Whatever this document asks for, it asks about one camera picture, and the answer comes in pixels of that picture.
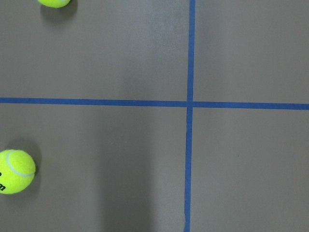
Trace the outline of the yellow tennis ball with logo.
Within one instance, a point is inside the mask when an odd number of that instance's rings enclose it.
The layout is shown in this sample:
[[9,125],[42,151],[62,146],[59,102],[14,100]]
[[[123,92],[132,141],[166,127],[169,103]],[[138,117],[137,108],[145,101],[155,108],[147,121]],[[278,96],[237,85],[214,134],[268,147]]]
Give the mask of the yellow tennis ball with logo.
[[23,150],[4,150],[0,153],[0,192],[16,194],[27,188],[36,173],[33,158]]

